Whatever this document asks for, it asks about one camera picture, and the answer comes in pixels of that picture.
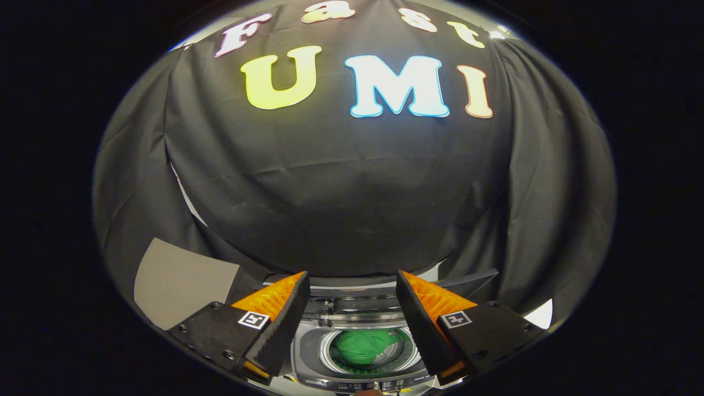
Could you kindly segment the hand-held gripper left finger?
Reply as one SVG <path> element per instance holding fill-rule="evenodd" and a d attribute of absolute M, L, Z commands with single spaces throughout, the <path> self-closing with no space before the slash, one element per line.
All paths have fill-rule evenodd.
<path fill-rule="evenodd" d="M 270 383 L 289 358 L 309 298 L 309 273 L 299 272 L 235 303 L 209 302 L 168 335 L 224 373 Z"/>

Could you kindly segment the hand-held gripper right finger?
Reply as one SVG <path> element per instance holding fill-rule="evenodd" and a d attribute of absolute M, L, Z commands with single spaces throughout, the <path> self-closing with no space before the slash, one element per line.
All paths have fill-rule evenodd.
<path fill-rule="evenodd" d="M 546 336 L 503 304 L 475 303 L 405 271 L 395 295 L 427 373 L 443 386 L 485 375 Z"/>

